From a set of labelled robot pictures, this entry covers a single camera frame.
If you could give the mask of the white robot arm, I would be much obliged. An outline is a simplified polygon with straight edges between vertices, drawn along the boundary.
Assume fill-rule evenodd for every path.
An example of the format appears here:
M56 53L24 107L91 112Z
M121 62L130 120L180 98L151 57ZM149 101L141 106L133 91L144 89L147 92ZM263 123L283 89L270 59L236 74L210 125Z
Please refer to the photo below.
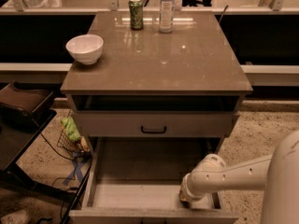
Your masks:
M227 166L205 156L181 182L179 198L197 202L222 190L261 190L261 224L299 224L299 131L286 136L271 155Z

